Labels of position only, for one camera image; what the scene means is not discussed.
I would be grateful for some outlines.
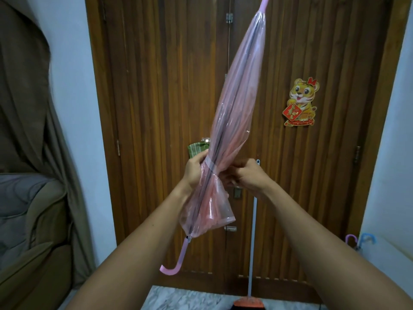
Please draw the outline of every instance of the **cartoon tiger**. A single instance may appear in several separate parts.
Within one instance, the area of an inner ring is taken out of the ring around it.
[[[312,107],[311,102],[314,100],[319,88],[320,84],[317,83],[317,80],[313,80],[312,77],[307,82],[301,78],[295,80],[294,86],[290,91],[290,99],[287,101],[287,106],[296,104],[302,110],[302,113],[294,120],[302,122],[300,125],[306,125],[306,121],[311,121],[311,125],[314,124],[313,119],[316,116],[317,107]],[[293,126],[294,122],[286,121],[285,125]]]

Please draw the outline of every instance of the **umbrella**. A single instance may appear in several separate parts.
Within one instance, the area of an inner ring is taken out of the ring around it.
[[[250,133],[264,54],[267,3],[268,0],[262,0],[225,80],[212,124],[208,156],[201,166],[201,180],[180,217],[187,237],[176,267],[168,270],[162,266],[164,274],[179,271],[192,238],[235,221],[218,175],[230,166]]]

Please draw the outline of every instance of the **person's right hand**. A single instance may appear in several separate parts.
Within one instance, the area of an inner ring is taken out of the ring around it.
[[[263,197],[266,188],[273,182],[254,159],[234,162],[220,174],[220,178],[225,186],[246,188],[256,197]]]

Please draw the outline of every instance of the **gray curtain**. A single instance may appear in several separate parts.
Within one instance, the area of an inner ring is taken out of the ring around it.
[[[25,0],[0,0],[0,172],[38,172],[64,183],[77,287],[96,266],[82,191],[50,97],[49,63]]]

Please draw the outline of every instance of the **wooden door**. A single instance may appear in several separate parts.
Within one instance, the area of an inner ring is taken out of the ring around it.
[[[260,4],[233,0],[230,60]],[[343,237],[391,0],[270,0],[266,48],[250,138],[240,155],[261,166],[308,213]],[[317,79],[312,126],[285,126],[294,81]],[[232,200],[237,232],[227,233],[225,292],[245,295],[253,198]],[[317,301],[270,208],[259,202],[253,295]]]
[[[227,72],[228,0],[103,0],[122,151],[125,234],[182,178],[187,146],[209,137]],[[178,260],[177,229],[164,265]],[[225,232],[189,245],[182,271],[158,284],[223,292]]]

